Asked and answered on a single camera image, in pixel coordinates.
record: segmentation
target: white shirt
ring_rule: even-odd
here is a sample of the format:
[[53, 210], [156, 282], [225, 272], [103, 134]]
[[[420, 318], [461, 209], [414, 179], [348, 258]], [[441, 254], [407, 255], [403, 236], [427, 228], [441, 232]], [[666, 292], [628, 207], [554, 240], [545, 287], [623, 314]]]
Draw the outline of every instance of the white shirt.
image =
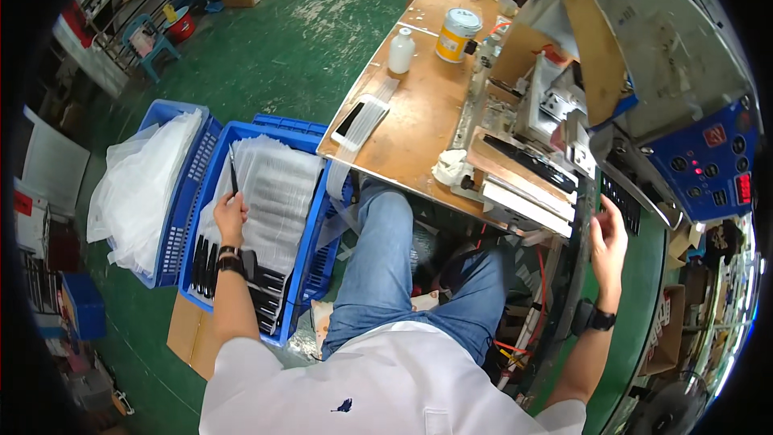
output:
[[401, 321], [353, 338], [322, 363], [282, 369], [254, 339], [220, 349], [199, 433], [579, 434], [585, 404], [536, 418], [492, 385], [472, 356], [430, 324]]

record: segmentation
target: red indicator light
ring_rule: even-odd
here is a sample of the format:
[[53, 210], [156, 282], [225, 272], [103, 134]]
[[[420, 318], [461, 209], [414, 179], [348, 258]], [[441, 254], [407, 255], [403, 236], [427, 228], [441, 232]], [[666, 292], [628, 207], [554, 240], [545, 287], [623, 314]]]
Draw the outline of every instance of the red indicator light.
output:
[[751, 201], [751, 175], [749, 173], [735, 178], [735, 193], [738, 195], [739, 204], [748, 204]]

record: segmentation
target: wooden workbench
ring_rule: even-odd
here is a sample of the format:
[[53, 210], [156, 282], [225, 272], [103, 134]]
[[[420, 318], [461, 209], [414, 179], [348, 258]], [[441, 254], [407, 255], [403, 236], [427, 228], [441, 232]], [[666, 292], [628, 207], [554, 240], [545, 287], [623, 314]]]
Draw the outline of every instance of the wooden workbench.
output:
[[332, 131], [362, 94], [376, 92], [387, 77], [390, 41], [407, 24], [414, 28], [411, 38], [416, 43], [411, 69], [404, 75], [393, 76], [401, 82], [390, 101], [391, 109], [362, 145], [352, 167], [485, 220], [482, 203], [452, 194], [430, 172], [438, 155], [449, 146], [472, 64], [471, 56], [466, 56], [460, 64], [451, 64], [441, 60], [434, 51], [446, 12], [452, 7], [472, 10], [483, 19], [483, 28], [476, 37], [478, 41], [496, 23], [496, 0], [413, 0], [346, 95], [317, 154], [334, 158], [338, 144], [330, 139]]

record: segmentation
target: blue jeans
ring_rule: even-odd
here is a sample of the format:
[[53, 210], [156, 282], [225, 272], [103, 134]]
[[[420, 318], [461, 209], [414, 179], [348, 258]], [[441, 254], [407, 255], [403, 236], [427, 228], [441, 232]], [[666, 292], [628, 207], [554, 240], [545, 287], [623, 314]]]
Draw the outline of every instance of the blue jeans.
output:
[[362, 234], [333, 305], [322, 360], [348, 340], [396, 321], [431, 324], [456, 340], [481, 365], [505, 306], [502, 253], [479, 253], [463, 267], [467, 282], [448, 303], [411, 311], [413, 213], [399, 191], [366, 182]]

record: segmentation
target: plastic tray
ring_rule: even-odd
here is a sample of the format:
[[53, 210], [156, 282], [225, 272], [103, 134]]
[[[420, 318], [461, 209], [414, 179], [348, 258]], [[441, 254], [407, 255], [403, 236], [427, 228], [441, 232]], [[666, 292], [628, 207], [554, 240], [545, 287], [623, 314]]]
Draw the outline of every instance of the plastic tray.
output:
[[63, 273], [62, 286], [70, 300], [75, 333], [81, 341], [101, 338], [107, 333], [104, 302], [87, 273]]
[[[212, 159], [209, 162], [207, 174], [202, 183], [201, 193], [193, 210], [190, 230], [195, 232], [198, 229], [199, 213], [214, 196], [220, 170], [228, 154], [228, 145], [230, 143], [243, 138], [255, 138], [265, 134], [268, 137], [282, 141], [296, 150], [315, 153], [326, 129], [326, 126], [313, 122], [289, 120], [260, 114], [256, 115], [252, 124], [229, 122], [223, 129], [213, 151]], [[310, 300], [319, 299], [327, 292], [339, 239], [334, 240], [327, 247], [319, 249], [317, 252], [314, 251], [314, 247], [316, 246], [325, 217], [331, 215], [330, 199], [324, 190], [329, 169], [330, 162], [328, 161], [325, 163], [317, 190], [312, 198], [306, 227], [298, 247], [298, 255], [295, 259], [295, 267], [293, 268], [291, 278], [287, 282], [287, 303], [282, 314], [281, 326], [273, 336], [265, 333], [260, 334], [266, 343], [276, 346], [285, 345], [289, 337], [295, 333], [298, 317], [308, 309]], [[344, 198], [347, 204], [351, 195], [351, 186], [346, 185], [344, 187]], [[207, 312], [212, 312], [210, 305], [188, 294], [195, 248], [195, 236], [188, 237], [182, 258], [182, 275], [179, 276], [178, 282], [179, 291], [183, 297], [193, 304]]]
[[142, 131], [156, 123], [164, 125], [183, 112], [196, 111], [196, 108], [203, 113], [202, 121], [191, 141], [188, 155], [182, 161], [175, 188], [169, 198], [169, 209], [164, 218], [159, 239], [159, 253], [155, 261], [155, 276], [151, 279], [147, 271], [131, 271], [150, 289], [177, 284], [193, 207], [217, 138], [223, 131], [223, 125], [209, 114], [209, 108], [206, 106], [157, 99], [150, 104], [138, 130]]

